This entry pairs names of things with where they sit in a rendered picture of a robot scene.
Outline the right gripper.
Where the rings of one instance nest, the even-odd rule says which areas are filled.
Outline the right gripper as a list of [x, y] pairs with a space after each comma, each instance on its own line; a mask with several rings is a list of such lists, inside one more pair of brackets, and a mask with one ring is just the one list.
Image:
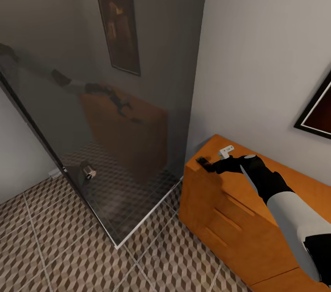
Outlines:
[[234, 159], [232, 155], [227, 159], [219, 160], [212, 164], [212, 166], [205, 166], [205, 168], [211, 172], [217, 172], [217, 174], [221, 174], [225, 171], [234, 172], [231, 167], [231, 160]]

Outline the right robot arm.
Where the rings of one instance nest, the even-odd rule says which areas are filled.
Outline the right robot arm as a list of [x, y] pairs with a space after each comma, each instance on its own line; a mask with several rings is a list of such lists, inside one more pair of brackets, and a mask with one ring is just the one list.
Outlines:
[[300, 267], [314, 281], [331, 289], [331, 224], [305, 203], [277, 171], [271, 172], [257, 155], [233, 158], [227, 146], [218, 152], [221, 159], [211, 172], [243, 173], [263, 198]]

